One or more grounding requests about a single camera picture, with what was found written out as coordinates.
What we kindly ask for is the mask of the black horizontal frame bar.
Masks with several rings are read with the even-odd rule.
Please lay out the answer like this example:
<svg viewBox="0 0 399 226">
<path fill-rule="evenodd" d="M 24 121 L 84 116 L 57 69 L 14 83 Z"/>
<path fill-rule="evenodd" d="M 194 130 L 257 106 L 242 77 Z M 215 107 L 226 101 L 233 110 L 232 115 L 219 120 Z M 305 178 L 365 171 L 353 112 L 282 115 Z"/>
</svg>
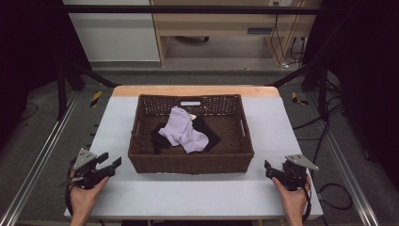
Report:
<svg viewBox="0 0 399 226">
<path fill-rule="evenodd" d="M 69 13 L 194 13 L 194 14 L 282 14 L 318 15 L 337 11 L 336 8 L 305 7 L 231 7 L 231 6 L 111 6 L 65 5 Z"/>
</svg>

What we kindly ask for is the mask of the person's right hand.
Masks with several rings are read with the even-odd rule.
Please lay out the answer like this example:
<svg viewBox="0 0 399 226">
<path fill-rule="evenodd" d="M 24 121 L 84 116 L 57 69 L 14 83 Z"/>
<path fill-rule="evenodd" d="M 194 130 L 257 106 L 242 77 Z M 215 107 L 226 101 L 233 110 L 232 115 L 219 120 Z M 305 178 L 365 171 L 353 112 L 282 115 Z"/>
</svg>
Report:
<svg viewBox="0 0 399 226">
<path fill-rule="evenodd" d="M 297 191 L 288 191 L 276 177 L 272 178 L 272 182 L 282 198 L 286 217 L 291 221 L 302 221 L 307 195 L 311 189 L 310 179 L 307 179 L 305 186 Z"/>
</svg>

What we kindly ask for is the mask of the aluminium rail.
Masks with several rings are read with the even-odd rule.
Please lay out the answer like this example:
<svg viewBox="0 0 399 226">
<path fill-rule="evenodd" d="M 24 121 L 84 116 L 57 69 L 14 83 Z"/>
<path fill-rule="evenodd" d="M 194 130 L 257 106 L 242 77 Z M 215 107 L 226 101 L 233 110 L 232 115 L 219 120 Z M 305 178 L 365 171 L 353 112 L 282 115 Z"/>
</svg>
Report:
<svg viewBox="0 0 399 226">
<path fill-rule="evenodd" d="M 67 103 L 67 107 L 63 116 L 56 121 L 50 135 L 46 139 L 44 145 L 42 146 L 38 157 L 36 158 L 33 166 L 30 171 L 27 173 L 24 182 L 20 186 L 18 193 L 15 195 L 12 203 L 8 207 L 5 214 L 0 217 L 0 226 L 14 226 L 17 222 L 19 215 L 21 214 L 24 206 L 32 193 L 37 181 L 40 178 L 40 175 L 53 152 L 54 147 L 56 146 L 64 128 L 67 124 L 71 113 L 73 112 L 76 102 L 80 93 L 78 91 L 73 91 L 71 94 L 71 98 Z"/>
<path fill-rule="evenodd" d="M 317 117 L 321 117 L 318 113 L 318 99 L 315 97 L 315 94 L 312 93 L 305 93 L 306 97 L 310 102 L 310 106 Z M 334 96 L 327 98 L 327 113 L 328 116 L 332 116 L 334 112 L 343 109 L 343 104 L 339 102 L 339 97 Z M 356 222 L 349 222 L 342 225 L 345 226 L 380 226 L 375 212 L 372 209 L 371 205 L 369 204 L 363 189 L 360 186 L 358 179 L 356 178 L 354 172 L 350 168 L 349 164 L 347 163 L 346 159 L 343 156 L 342 150 L 339 147 L 339 144 L 334 137 L 333 133 L 329 131 L 329 122 L 325 122 L 321 120 L 318 124 L 323 129 L 321 143 L 325 143 L 327 145 L 327 149 L 330 152 L 330 159 L 335 164 L 335 168 L 338 171 L 341 181 L 343 182 L 343 191 L 346 191 L 347 196 L 352 200 L 352 207 L 349 207 L 348 210 L 336 210 L 335 212 L 339 212 L 337 217 L 332 216 L 330 219 L 334 219 L 335 221 L 341 219 L 339 217 L 344 217 L 344 219 L 349 219 L 349 215 L 351 211 L 355 211 L 357 216 L 354 219 L 359 219 L 361 223 Z"/>
</svg>

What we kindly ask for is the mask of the black sock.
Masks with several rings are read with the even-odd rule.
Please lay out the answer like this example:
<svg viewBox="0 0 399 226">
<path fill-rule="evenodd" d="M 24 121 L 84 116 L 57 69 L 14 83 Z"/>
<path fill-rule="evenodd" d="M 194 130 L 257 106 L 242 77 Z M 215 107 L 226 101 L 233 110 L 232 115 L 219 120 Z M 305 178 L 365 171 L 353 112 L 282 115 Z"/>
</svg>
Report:
<svg viewBox="0 0 399 226">
<path fill-rule="evenodd" d="M 220 141 L 220 137 L 206 124 L 204 119 L 200 116 L 197 116 L 194 120 L 192 120 L 193 128 L 203 133 L 208 137 L 208 144 L 205 146 L 204 150 L 206 152 L 210 151 L 215 145 Z"/>
<path fill-rule="evenodd" d="M 164 128 L 166 125 L 164 123 L 159 123 L 152 131 L 151 131 L 151 141 L 153 145 L 153 152 L 155 154 L 161 153 L 162 149 L 169 149 L 171 144 L 166 137 L 163 137 L 159 134 L 161 128 Z"/>
</svg>

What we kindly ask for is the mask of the person's left hand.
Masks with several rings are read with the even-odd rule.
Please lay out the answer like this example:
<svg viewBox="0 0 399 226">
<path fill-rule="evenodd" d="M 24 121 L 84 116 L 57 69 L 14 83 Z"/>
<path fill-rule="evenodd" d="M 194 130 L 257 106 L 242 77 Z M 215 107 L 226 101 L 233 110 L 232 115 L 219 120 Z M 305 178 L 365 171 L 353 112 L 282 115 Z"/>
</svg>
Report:
<svg viewBox="0 0 399 226">
<path fill-rule="evenodd" d="M 78 186 L 71 187 L 72 216 L 74 218 L 88 218 L 95 203 L 105 188 L 109 178 L 105 177 L 92 189 L 83 189 Z"/>
</svg>

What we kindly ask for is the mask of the black curtain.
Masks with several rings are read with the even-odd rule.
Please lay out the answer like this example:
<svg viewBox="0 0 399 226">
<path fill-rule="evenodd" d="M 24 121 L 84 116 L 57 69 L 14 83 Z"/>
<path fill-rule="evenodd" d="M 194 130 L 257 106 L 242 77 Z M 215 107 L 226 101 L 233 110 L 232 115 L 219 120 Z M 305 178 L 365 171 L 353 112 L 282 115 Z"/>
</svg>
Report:
<svg viewBox="0 0 399 226">
<path fill-rule="evenodd" d="M 41 7 L 63 0 L 0 0 L 0 147 L 25 110 L 28 94 L 56 81 L 59 61 L 89 67 L 70 15 Z"/>
<path fill-rule="evenodd" d="M 343 89 L 349 116 L 366 148 L 399 190 L 399 0 L 322 0 L 325 8 L 348 8 L 318 15 L 305 62 L 338 28 L 327 55 L 327 69 Z"/>
</svg>

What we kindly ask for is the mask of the white table mat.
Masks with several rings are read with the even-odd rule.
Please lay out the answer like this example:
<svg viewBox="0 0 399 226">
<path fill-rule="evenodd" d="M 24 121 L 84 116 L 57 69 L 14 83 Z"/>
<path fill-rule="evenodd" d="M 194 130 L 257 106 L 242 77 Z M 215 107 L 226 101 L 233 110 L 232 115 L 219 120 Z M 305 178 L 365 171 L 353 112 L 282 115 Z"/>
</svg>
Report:
<svg viewBox="0 0 399 226">
<path fill-rule="evenodd" d="M 245 173 L 138 173 L 128 157 L 136 97 L 110 98 L 90 150 L 120 159 L 91 213 L 100 219 L 282 218 L 281 198 L 263 163 L 279 169 L 301 150 L 280 97 L 245 97 L 243 106 L 254 150 Z"/>
</svg>

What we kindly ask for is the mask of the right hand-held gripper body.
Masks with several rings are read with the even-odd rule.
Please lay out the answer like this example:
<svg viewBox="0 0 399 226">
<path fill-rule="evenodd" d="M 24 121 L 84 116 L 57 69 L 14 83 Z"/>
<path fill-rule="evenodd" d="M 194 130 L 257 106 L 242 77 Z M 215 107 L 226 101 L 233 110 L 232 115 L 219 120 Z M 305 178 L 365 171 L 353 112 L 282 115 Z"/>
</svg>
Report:
<svg viewBox="0 0 399 226">
<path fill-rule="evenodd" d="M 285 156 L 286 161 L 282 164 L 279 173 L 279 181 L 290 191 L 303 187 L 307 182 L 307 170 L 319 168 L 303 154 L 292 154 Z"/>
</svg>

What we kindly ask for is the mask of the light wooden desk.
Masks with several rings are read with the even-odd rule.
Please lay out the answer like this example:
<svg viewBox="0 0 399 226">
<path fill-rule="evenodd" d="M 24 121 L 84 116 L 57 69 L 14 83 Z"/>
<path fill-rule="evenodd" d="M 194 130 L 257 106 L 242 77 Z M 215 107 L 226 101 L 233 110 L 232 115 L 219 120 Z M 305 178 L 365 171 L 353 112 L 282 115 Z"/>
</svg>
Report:
<svg viewBox="0 0 399 226">
<path fill-rule="evenodd" d="M 149 0 L 153 6 L 319 7 L 322 0 Z M 263 37 L 277 66 L 290 63 L 296 38 L 310 35 L 313 15 L 162 14 L 154 13 L 160 57 L 166 58 L 170 37 Z"/>
</svg>

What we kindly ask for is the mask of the brown wicker basket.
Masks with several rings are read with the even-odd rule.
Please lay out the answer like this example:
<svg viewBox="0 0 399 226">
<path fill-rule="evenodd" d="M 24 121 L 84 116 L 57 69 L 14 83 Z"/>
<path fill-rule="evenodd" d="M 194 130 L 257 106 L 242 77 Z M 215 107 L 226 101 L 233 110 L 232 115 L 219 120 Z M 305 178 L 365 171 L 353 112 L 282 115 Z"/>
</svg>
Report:
<svg viewBox="0 0 399 226">
<path fill-rule="evenodd" d="M 153 152 L 151 131 L 166 124 L 172 107 L 200 116 L 220 137 L 210 151 L 187 153 L 182 146 Z M 128 156 L 138 173 L 245 173 L 254 157 L 246 114 L 239 94 L 138 97 Z"/>
</svg>

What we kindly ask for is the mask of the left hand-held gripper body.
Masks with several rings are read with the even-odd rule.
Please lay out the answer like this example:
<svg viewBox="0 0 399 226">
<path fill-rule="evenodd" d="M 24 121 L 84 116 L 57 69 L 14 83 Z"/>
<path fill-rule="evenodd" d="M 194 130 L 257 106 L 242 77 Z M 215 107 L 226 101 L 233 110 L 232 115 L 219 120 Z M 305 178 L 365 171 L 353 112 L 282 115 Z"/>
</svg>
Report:
<svg viewBox="0 0 399 226">
<path fill-rule="evenodd" d="M 84 189 L 92 189 L 99 184 L 103 178 L 97 176 L 97 157 L 97 154 L 81 148 L 72 163 L 74 175 L 69 179 L 69 184 L 75 184 Z"/>
</svg>

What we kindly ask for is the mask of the yellow black floor tape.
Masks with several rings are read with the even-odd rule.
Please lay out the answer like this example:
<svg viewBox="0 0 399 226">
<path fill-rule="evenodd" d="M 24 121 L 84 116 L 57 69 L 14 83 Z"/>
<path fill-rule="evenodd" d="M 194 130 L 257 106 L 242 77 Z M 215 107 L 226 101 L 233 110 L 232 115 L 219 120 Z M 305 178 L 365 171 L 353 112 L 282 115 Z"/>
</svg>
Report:
<svg viewBox="0 0 399 226">
<path fill-rule="evenodd" d="M 95 92 L 89 106 L 90 106 L 90 107 L 96 106 L 96 104 L 98 103 L 98 101 L 99 101 L 101 95 L 102 95 L 102 92 L 101 92 L 101 91 Z"/>
<path fill-rule="evenodd" d="M 299 100 L 295 92 L 292 92 L 292 102 L 299 105 L 309 105 L 307 101 Z"/>
</svg>

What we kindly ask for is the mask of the lavender sock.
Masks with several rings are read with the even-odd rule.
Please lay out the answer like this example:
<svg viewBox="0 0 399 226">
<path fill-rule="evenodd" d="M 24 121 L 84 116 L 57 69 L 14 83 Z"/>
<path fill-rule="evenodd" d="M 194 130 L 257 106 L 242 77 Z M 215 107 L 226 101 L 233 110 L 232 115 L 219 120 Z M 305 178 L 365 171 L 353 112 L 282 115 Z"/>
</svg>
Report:
<svg viewBox="0 0 399 226">
<path fill-rule="evenodd" d="M 160 128 L 158 134 L 165 137 L 172 146 L 183 145 L 183 135 L 191 116 L 184 109 L 174 106 L 170 110 L 167 124 Z"/>
<path fill-rule="evenodd" d="M 184 128 L 179 141 L 187 153 L 203 152 L 209 143 L 205 134 L 194 129 L 192 121 L 189 121 Z"/>
</svg>

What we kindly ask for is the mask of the black metal stand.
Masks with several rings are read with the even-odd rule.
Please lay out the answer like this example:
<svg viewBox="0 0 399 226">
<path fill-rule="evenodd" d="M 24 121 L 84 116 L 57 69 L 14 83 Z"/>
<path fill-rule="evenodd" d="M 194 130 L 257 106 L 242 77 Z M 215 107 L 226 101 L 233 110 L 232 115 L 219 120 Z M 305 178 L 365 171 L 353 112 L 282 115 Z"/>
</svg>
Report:
<svg viewBox="0 0 399 226">
<path fill-rule="evenodd" d="M 318 113 L 324 121 L 328 120 L 327 113 L 327 66 L 321 59 L 310 61 L 305 66 L 297 69 L 296 71 L 282 77 L 281 79 L 268 84 L 268 87 L 279 88 L 287 82 L 305 74 L 302 82 L 302 89 L 305 91 L 313 90 L 316 85 L 318 89 Z"/>
<path fill-rule="evenodd" d="M 86 84 L 81 78 L 82 74 L 87 75 L 88 77 L 96 80 L 97 82 L 105 85 L 108 88 L 115 88 L 118 86 L 118 84 L 113 83 L 98 75 L 92 69 L 85 68 L 76 62 L 59 63 L 56 68 L 56 82 L 58 92 L 57 118 L 59 120 L 64 117 L 67 111 L 66 83 L 69 83 L 73 90 L 83 90 Z"/>
</svg>

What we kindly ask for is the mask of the white cabinet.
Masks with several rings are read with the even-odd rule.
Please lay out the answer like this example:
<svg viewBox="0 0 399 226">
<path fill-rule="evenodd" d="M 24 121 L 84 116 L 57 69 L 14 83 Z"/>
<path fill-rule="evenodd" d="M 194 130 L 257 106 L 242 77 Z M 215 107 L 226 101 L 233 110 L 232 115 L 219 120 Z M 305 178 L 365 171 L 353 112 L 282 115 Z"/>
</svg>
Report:
<svg viewBox="0 0 399 226">
<path fill-rule="evenodd" d="M 71 13 L 70 18 L 90 62 L 160 60 L 149 13 Z"/>
</svg>

